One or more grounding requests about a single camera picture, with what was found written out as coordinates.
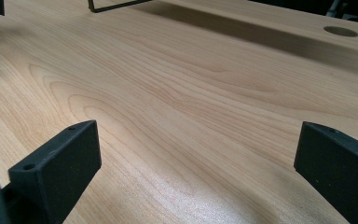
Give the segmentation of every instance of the black stand leg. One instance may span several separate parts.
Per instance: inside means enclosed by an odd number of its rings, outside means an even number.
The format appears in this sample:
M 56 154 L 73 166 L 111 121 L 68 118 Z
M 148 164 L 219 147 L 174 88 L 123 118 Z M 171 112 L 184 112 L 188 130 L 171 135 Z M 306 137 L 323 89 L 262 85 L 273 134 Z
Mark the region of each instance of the black stand leg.
M 152 0 L 134 0 L 134 1 L 126 2 L 126 3 L 113 5 L 111 7 L 95 8 L 94 0 L 89 0 L 89 10 L 91 10 L 91 12 L 97 13 L 97 12 L 112 10 L 112 9 L 119 8 L 119 7 L 128 7 L 128 6 L 132 6 L 132 5 L 136 5 L 136 4 L 140 4 L 140 3 L 144 3 L 144 2 L 149 2 L 149 1 L 152 1 Z

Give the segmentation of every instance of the wooden desk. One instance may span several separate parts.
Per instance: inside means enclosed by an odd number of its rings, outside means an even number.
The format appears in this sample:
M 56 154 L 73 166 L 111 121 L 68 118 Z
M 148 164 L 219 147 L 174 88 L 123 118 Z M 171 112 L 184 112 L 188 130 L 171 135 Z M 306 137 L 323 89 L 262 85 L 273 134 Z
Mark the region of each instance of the wooden desk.
M 167 1 L 102 14 L 7 1 L 0 185 L 61 129 L 97 119 L 103 168 L 66 223 L 345 223 L 293 162 L 303 120 L 358 139 L 358 37 L 323 30 L 358 23 Z

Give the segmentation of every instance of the laminate tabletop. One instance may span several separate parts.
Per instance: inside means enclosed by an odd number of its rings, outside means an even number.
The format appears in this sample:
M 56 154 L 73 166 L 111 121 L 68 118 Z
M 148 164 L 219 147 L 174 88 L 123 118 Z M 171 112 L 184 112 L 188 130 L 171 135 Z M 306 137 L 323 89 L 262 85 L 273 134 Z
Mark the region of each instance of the laminate tabletop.
M 240 0 L 7 1 L 0 186 L 96 119 L 103 166 L 65 223 L 346 223 L 293 167 L 303 121 L 358 139 L 358 36 L 326 26 L 358 34 Z

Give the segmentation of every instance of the light wood grain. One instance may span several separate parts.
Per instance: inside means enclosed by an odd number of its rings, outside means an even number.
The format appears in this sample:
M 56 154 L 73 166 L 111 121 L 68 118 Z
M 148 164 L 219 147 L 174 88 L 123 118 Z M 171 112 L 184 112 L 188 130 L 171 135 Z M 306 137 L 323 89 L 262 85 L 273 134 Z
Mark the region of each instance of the light wood grain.
M 0 185 L 61 129 L 97 119 L 103 168 L 66 223 L 345 223 L 293 162 L 303 120 L 358 139 L 358 37 L 323 30 L 358 24 L 169 2 L 102 14 L 7 2 Z

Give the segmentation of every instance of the desk surface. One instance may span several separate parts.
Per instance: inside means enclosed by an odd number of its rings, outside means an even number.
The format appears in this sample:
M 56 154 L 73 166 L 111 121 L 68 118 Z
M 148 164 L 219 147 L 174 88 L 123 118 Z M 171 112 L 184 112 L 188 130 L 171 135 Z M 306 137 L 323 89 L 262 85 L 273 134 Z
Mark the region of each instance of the desk surface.
M 345 223 L 293 162 L 303 120 L 358 139 L 358 37 L 323 30 L 358 23 L 164 1 L 101 14 L 86 0 L 7 1 L 0 185 L 97 119 L 103 167 L 66 223 Z

